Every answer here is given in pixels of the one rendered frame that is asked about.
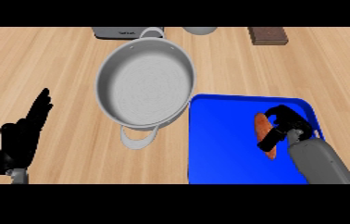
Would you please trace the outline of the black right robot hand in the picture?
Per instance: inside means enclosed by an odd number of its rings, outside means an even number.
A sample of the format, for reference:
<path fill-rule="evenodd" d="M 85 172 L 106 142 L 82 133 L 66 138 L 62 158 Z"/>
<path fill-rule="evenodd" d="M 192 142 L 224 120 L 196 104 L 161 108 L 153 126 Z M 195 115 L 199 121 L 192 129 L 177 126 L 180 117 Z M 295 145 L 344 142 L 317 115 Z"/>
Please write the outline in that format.
<path fill-rule="evenodd" d="M 261 142 L 257 143 L 258 148 L 268 152 L 276 146 L 276 143 L 286 137 L 290 130 L 301 131 L 299 139 L 307 140 L 311 137 L 313 129 L 310 123 L 299 114 L 285 105 L 271 107 L 265 113 L 271 130 Z"/>

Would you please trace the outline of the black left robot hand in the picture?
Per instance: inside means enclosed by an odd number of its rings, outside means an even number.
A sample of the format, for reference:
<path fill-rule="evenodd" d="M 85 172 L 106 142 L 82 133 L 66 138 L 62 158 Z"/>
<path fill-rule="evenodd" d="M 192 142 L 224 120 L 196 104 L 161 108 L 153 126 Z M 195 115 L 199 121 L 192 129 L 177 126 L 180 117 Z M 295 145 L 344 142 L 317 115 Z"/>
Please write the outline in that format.
<path fill-rule="evenodd" d="M 44 88 L 32 102 L 26 116 L 14 123 L 1 125 L 0 175 L 14 168 L 28 168 L 51 107 L 48 89 Z"/>

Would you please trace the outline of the orange sweet potato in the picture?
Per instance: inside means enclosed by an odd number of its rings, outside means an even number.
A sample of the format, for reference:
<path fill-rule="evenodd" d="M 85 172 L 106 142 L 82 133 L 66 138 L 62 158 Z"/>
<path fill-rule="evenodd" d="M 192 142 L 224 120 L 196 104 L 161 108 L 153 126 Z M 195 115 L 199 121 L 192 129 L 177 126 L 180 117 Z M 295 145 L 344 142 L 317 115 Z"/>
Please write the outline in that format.
<path fill-rule="evenodd" d="M 261 142 L 267 136 L 268 131 L 271 130 L 271 125 L 262 113 L 257 113 L 254 116 L 254 130 L 257 141 Z M 265 152 L 265 156 L 270 160 L 276 158 L 276 148 L 271 148 L 271 150 Z"/>

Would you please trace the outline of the blue tray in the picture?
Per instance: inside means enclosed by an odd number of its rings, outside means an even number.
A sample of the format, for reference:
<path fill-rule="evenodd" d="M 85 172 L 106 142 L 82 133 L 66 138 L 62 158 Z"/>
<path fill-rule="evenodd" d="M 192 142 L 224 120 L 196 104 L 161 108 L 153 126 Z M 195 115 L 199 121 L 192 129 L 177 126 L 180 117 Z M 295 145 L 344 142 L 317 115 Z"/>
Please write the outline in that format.
<path fill-rule="evenodd" d="M 190 184 L 304 184 L 305 179 L 286 152 L 276 145 L 270 159 L 257 147 L 254 116 L 277 105 L 288 106 L 322 129 L 311 105 L 299 98 L 199 94 L 189 112 Z"/>

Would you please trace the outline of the brown block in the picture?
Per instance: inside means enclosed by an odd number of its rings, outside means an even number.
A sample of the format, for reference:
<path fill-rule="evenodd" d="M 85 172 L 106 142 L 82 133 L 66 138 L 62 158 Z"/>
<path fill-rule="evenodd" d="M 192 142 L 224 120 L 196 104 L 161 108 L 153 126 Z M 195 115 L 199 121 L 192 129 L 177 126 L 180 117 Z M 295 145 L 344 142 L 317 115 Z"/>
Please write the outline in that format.
<path fill-rule="evenodd" d="M 248 27 L 254 45 L 285 45 L 288 38 L 282 27 Z"/>

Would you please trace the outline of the grey round bowl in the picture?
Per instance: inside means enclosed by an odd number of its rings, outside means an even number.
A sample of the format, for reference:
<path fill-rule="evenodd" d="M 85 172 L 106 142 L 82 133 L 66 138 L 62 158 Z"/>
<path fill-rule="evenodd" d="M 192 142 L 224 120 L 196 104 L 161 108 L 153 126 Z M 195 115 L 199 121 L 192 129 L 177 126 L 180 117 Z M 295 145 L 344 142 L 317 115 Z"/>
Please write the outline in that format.
<path fill-rule="evenodd" d="M 193 35 L 208 35 L 215 31 L 215 27 L 184 27 L 184 31 Z"/>

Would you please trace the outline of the grey appliance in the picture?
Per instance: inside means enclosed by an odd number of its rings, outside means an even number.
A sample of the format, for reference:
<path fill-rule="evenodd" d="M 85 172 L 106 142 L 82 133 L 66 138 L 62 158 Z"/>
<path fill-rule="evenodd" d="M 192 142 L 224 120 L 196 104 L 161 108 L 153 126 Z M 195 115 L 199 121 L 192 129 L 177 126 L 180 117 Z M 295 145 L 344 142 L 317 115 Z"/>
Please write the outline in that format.
<path fill-rule="evenodd" d="M 97 39 L 134 40 L 146 27 L 93 27 L 91 30 Z"/>

